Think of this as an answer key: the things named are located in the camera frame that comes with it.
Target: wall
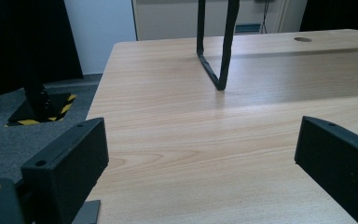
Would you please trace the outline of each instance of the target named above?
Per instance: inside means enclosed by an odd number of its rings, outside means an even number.
[[[286,0],[279,30],[280,33],[300,31],[307,2],[307,0]]]
[[[102,73],[117,42],[135,41],[131,0],[65,0],[83,74]]]

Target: black wall panel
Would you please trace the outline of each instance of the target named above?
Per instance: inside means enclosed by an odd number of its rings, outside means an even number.
[[[358,0],[308,0],[300,31],[358,30]]]
[[[2,38],[13,27],[18,35]],[[41,82],[83,77],[63,0],[0,0],[0,94],[22,86],[17,56],[10,51],[18,42]]]

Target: wooden table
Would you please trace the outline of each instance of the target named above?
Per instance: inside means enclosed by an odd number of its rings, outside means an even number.
[[[311,42],[300,42],[306,37]],[[218,71],[222,38],[205,39]],[[235,36],[216,91],[196,39],[120,43],[88,119],[109,166],[100,223],[354,223],[295,165],[302,116],[358,133],[358,31]]]

